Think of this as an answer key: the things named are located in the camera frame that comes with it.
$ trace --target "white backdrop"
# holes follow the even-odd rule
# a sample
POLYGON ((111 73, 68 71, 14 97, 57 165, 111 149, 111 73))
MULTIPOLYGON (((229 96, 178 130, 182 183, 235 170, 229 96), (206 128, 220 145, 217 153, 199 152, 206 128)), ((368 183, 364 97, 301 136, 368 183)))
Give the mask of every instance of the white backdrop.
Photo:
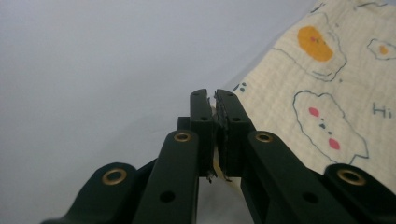
MULTIPOLYGON (((189 115, 232 90, 314 0, 0 1, 0 223, 64 215, 92 173, 140 168, 189 115)), ((251 223, 220 179, 198 223, 251 223)))

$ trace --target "patterned fabric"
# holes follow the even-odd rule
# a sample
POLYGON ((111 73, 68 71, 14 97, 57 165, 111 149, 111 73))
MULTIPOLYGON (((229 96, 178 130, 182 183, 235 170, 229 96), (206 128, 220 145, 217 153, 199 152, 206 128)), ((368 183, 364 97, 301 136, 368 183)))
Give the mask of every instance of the patterned fabric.
POLYGON ((328 0, 233 90, 308 167, 360 167, 396 192, 396 7, 328 0))

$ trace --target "cream fabric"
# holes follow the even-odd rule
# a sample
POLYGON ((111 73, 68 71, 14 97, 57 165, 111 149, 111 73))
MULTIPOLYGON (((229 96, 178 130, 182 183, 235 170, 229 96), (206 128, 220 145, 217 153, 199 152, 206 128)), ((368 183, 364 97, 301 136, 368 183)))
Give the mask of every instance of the cream fabric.
POLYGON ((307 167, 352 164, 396 192, 395 24, 381 1, 319 1, 234 92, 307 167))

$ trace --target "pink dot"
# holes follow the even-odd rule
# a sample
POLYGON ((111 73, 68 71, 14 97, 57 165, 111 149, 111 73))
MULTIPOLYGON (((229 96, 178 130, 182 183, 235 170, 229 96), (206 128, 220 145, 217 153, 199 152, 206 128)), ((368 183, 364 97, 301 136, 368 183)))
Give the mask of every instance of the pink dot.
POLYGON ((329 145, 333 149, 337 149, 337 150, 340 149, 340 144, 336 140, 334 140, 332 138, 329 139, 329 145))
POLYGON ((319 111, 314 107, 309 107, 309 113, 315 117, 319 117, 319 111))

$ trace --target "metal rivet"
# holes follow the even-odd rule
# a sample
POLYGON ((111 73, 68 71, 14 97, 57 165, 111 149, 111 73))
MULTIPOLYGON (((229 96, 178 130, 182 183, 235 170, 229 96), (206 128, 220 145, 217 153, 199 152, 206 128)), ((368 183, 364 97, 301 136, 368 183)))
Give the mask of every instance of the metal rivet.
POLYGON ((256 139, 264 143, 269 143, 274 140, 274 137, 268 133, 258 133, 256 134, 256 139))
POLYGON ((189 133, 177 133, 174 136, 177 142, 188 142, 191 140, 191 134, 189 133))
POLYGON ((109 171, 107 171, 103 176, 102 176, 102 182, 106 185, 117 185, 120 182, 122 182, 126 178, 126 171, 121 169, 121 168, 114 168, 109 171), (119 173, 120 176, 117 178, 111 178, 110 176, 119 173))
POLYGON ((340 179, 351 185, 363 186, 366 184, 366 179, 363 176, 348 169, 338 170, 337 175, 340 179))

